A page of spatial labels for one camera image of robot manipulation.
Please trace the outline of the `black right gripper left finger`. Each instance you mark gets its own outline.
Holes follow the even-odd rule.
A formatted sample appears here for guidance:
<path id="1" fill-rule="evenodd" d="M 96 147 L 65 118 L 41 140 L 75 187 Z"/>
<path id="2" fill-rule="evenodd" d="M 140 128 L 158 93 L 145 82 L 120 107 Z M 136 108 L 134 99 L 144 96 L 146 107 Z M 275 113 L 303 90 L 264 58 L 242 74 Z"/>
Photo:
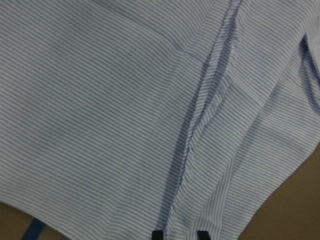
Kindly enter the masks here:
<path id="1" fill-rule="evenodd" d="M 164 231 L 163 230 L 153 230 L 151 234 L 151 240 L 163 240 Z"/>

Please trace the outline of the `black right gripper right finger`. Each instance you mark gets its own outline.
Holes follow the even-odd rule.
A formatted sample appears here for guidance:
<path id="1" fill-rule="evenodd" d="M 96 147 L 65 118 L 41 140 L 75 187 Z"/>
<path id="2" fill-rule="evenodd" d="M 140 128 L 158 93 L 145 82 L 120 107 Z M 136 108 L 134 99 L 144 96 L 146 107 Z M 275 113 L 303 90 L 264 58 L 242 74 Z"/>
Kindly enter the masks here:
<path id="1" fill-rule="evenodd" d="M 210 240 L 210 234 L 206 230 L 197 231 L 197 240 Z"/>

